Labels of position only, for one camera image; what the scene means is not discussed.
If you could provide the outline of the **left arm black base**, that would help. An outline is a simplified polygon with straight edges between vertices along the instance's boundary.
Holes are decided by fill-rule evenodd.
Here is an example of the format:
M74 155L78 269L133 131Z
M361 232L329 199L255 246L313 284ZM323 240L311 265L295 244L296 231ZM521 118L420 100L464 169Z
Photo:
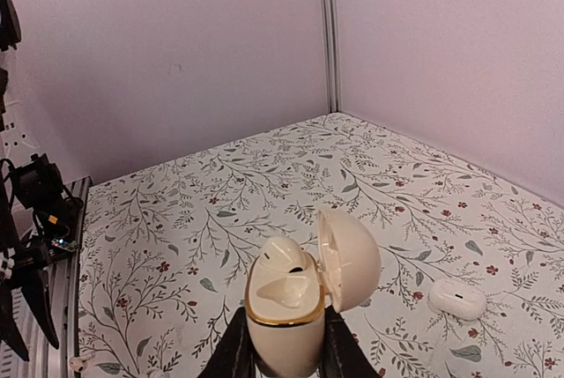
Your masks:
M1 250L1 279L7 280L14 279L16 271L44 269L78 249L78 214L84 202L71 194L58 166L46 154L32 155L21 167L7 158L1 159L1 165L8 167L3 181L11 184L7 207L19 201L33 221L33 230L20 241L21 248L10 243Z

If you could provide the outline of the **white earbud charging case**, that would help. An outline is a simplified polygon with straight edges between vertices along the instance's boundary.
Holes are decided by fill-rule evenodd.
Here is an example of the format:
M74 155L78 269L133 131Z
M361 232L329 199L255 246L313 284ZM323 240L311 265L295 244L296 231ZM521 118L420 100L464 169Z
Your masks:
M321 363L325 309L356 308L375 292L381 257L373 235L343 211L319 211L319 254L305 271L280 273L254 261L245 291L249 335L269 377L309 377Z

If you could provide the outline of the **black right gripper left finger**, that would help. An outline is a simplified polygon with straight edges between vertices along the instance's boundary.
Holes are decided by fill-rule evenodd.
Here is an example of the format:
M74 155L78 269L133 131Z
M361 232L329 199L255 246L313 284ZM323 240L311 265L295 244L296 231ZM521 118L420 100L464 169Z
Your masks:
M227 325L200 378L249 378L254 376L254 347L245 308L238 308Z

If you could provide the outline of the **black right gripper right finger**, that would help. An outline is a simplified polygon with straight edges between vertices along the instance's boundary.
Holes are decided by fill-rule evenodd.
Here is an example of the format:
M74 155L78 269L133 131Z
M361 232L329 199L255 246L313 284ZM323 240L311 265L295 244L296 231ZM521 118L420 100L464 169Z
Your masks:
M325 309L321 357L323 378L381 378L347 327L344 318L329 306Z

